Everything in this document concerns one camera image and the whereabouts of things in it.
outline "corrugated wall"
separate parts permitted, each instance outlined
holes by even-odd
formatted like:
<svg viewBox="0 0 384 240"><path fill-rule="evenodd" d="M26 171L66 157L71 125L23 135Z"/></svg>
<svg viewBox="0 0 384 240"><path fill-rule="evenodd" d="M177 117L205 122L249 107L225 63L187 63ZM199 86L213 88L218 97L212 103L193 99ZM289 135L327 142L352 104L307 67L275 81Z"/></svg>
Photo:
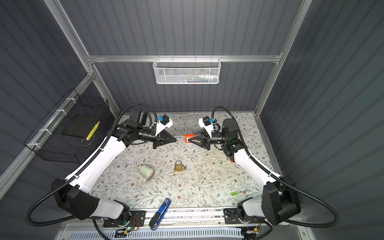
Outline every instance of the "corrugated wall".
<svg viewBox="0 0 384 240"><path fill-rule="evenodd" d="M50 109L86 72L43 0L0 1L0 173L24 148L23 142ZM0 239L53 239L57 225L25 223L28 208L78 165L32 159L0 200ZM53 198L35 220L65 215Z"/></svg>
<svg viewBox="0 0 384 240"><path fill-rule="evenodd" d="M62 5L90 55L275 55L300 0L79 1ZM120 109L254 110L273 63L223 63L217 85L159 85L148 63L96 63Z"/></svg>
<svg viewBox="0 0 384 240"><path fill-rule="evenodd" d="M284 175L339 225L316 239L382 239L384 1L314 1L261 118ZM310 222L329 221L302 198Z"/></svg>

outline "floral tablecloth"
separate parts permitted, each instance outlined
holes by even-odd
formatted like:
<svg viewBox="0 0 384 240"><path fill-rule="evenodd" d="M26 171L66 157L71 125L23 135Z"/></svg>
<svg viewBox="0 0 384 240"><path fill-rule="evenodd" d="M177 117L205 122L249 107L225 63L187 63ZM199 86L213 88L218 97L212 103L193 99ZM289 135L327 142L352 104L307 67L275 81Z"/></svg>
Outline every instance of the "floral tablecloth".
<svg viewBox="0 0 384 240"><path fill-rule="evenodd" d="M191 134L200 129L199 118L210 114L169 114L174 136ZM253 113L234 113L249 150L272 169L269 156L259 134ZM221 124L228 114L216 113ZM174 172L176 160L186 169ZM151 166L155 174L146 181L138 166ZM254 187L232 196L230 193ZM214 146L211 150L178 141L152 149L152 143L130 145L103 172L91 194L125 202L132 209L158 208L167 197L171 207L235 206L248 197L261 198L262 188L240 166L227 160Z"/></svg>

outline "striped gray wall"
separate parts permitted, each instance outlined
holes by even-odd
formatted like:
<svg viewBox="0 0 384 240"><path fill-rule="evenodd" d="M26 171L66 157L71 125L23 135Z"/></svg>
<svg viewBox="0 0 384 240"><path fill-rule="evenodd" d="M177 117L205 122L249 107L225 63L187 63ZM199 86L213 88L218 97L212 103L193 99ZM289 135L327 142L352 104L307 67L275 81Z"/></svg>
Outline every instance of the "striped gray wall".
<svg viewBox="0 0 384 240"><path fill-rule="evenodd" d="M300 0L61 3L91 55L273 55Z"/></svg>
<svg viewBox="0 0 384 240"><path fill-rule="evenodd" d="M143 102L157 112L254 110L273 63L222 63L219 84L157 84L152 63L95 63L120 109Z"/></svg>
<svg viewBox="0 0 384 240"><path fill-rule="evenodd" d="M341 216L313 230L318 240L382 239L383 9L377 0L314 1L261 115L284 175ZM330 220L302 203L308 221Z"/></svg>
<svg viewBox="0 0 384 240"><path fill-rule="evenodd" d="M0 173L24 148L23 142L50 109L86 72L43 0L0 1ZM76 164L35 157L0 200L0 239L54 239L58 227L25 223L28 208ZM65 212L49 199L35 220Z"/></svg>

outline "black mounting plate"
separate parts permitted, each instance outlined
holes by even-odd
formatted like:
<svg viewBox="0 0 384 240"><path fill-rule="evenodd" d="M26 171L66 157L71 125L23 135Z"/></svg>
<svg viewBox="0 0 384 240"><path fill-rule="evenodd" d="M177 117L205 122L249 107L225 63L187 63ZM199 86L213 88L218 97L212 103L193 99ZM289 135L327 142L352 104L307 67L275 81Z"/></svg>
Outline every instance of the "black mounting plate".
<svg viewBox="0 0 384 240"><path fill-rule="evenodd" d="M243 224L243 223L255 223L257 221L253 217L247 217L245 221L241 222L238 217L236 208L224 209L225 224Z"/></svg>
<svg viewBox="0 0 384 240"><path fill-rule="evenodd" d="M129 211L132 217L137 218L139 220L139 225L137 225L137 221L135 223L135 227L144 226L145 220L145 211ZM116 219L107 219L104 220L103 227L119 227ZM126 227L133 227L133 221L131 221Z"/></svg>

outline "yellow marker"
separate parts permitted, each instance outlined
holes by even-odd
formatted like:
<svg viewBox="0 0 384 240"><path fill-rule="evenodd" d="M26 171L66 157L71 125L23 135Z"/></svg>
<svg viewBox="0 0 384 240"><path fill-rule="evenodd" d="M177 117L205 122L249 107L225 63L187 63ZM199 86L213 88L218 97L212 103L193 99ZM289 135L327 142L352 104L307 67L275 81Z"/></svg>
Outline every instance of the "yellow marker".
<svg viewBox="0 0 384 240"><path fill-rule="evenodd" d="M86 140L89 141L93 134L96 132L96 129L99 127L100 121L98 121L95 126L93 127L92 131L88 134Z"/></svg>

